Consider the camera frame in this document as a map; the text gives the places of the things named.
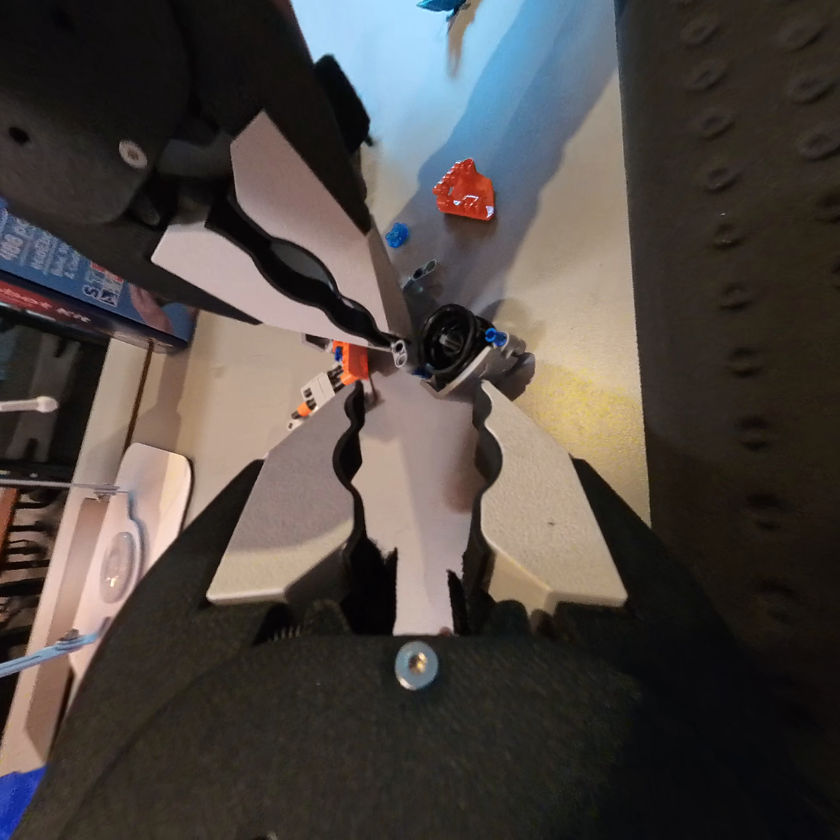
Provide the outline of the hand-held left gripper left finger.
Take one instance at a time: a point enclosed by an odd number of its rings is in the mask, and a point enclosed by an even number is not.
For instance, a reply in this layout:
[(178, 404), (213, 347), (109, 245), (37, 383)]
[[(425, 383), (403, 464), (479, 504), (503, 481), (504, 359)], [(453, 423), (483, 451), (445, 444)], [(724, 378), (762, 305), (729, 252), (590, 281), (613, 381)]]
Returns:
[(394, 554), (369, 537), (353, 483), (365, 408), (362, 384), (348, 385), (269, 451), (206, 591), (210, 603), (394, 606)]

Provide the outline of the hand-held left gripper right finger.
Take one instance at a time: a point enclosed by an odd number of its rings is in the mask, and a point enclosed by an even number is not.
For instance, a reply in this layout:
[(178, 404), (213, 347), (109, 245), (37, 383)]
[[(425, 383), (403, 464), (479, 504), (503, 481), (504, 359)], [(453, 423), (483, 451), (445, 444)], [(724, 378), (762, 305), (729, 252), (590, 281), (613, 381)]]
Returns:
[(527, 610), (620, 607), (627, 591), (570, 454), (493, 384), (473, 412), (482, 478), (471, 517), (471, 591)]

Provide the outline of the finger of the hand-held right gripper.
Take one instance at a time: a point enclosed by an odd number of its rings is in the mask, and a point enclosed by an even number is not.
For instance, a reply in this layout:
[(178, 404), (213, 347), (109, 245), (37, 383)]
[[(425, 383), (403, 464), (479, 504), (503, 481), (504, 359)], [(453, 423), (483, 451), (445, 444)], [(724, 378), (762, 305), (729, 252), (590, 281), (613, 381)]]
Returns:
[(392, 276), (380, 284), (373, 245), (332, 205), (226, 198), (170, 226), (153, 262), (272, 328), (388, 348), (397, 288)]
[(363, 231), (265, 111), (231, 143), (230, 155), (238, 207), (264, 234), (299, 247), (325, 270), (329, 283), (312, 305), (370, 344), (408, 340), (410, 314), (375, 221)]

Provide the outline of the grey orange toy brick assembly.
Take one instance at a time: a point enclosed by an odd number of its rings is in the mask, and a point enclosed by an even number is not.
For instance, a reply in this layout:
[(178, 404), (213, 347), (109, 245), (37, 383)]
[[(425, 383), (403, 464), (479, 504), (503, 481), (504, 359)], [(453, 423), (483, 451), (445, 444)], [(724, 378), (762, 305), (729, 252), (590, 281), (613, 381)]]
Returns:
[(376, 391), (371, 381), (369, 351), (366, 347), (308, 333), (303, 333), (301, 340), (328, 354), (332, 363), (326, 372), (316, 375), (301, 388), (301, 403), (290, 415), (288, 431), (294, 431), (341, 390), (356, 382), (362, 385), (365, 407), (370, 408), (375, 404)]

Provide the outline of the grey panel wheel toy assembly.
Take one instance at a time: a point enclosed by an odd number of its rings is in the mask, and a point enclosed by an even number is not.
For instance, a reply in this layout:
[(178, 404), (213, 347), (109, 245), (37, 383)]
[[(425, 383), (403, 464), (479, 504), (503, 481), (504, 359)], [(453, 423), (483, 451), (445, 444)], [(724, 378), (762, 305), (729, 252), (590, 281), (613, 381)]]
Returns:
[(518, 336), (454, 303), (430, 314), (411, 342), (414, 361), (404, 372), (438, 400), (463, 401), (482, 382), (498, 385), (529, 358)]

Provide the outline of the silver monitor stand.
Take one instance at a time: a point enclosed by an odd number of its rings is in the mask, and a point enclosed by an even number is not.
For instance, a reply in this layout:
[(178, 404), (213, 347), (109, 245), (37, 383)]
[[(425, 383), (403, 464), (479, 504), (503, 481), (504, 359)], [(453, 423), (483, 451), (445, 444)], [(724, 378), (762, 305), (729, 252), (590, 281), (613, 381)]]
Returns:
[(70, 606), (58, 610), (57, 638), (23, 666), (67, 664), (71, 699), (130, 595), (180, 534), (193, 468), (182, 455), (132, 444), (115, 480), (113, 493), (83, 501), (59, 589)]

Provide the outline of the blue red printed cardboard box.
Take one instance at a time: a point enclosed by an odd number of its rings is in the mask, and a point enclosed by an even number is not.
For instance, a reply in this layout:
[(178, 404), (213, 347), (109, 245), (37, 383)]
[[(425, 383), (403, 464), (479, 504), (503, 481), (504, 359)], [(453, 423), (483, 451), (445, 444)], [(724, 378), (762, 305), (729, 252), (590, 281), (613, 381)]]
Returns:
[(143, 290), (14, 215), (1, 199), (2, 307), (155, 352), (193, 340), (197, 310)]

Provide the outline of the orange translucent toy brick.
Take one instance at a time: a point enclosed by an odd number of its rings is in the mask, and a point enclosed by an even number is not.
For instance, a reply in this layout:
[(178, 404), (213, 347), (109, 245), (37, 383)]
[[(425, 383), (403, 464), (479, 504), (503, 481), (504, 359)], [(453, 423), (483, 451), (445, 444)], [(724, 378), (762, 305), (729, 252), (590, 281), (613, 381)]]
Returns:
[(481, 174), (467, 158), (454, 163), (433, 187), (437, 209), (442, 214), (489, 222), (496, 212), (492, 180)]

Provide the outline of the black perforated pad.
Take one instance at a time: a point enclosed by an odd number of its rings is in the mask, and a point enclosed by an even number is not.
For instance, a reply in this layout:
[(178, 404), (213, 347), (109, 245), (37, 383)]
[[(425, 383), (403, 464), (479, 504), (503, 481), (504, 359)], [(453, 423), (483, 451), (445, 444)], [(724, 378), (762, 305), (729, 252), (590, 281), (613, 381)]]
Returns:
[(838, 838), (839, 2), (616, 2), (654, 530)]

